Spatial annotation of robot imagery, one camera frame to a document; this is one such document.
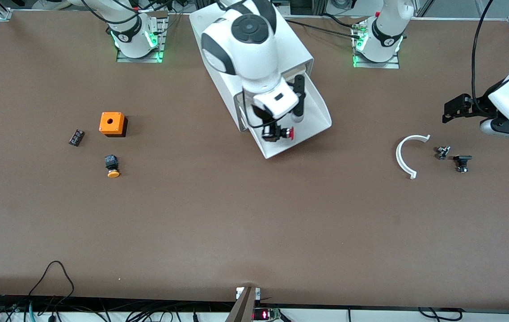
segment brown table surface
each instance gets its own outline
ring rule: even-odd
[[[401,69],[379,70],[354,69],[347,38],[293,26],[333,125],[265,160],[188,17],[162,64],[119,64],[87,12],[14,12],[0,23],[0,294],[27,294],[59,259],[77,296],[219,301],[254,284],[269,302],[509,308],[509,139],[441,123],[470,91],[475,27],[412,21]],[[509,26],[485,22],[477,92],[508,72]],[[114,110],[126,138],[97,130]],[[416,180],[395,161],[412,134],[432,135],[404,147]],[[468,173],[434,157],[446,144],[473,155]],[[53,267],[37,294],[68,287]]]

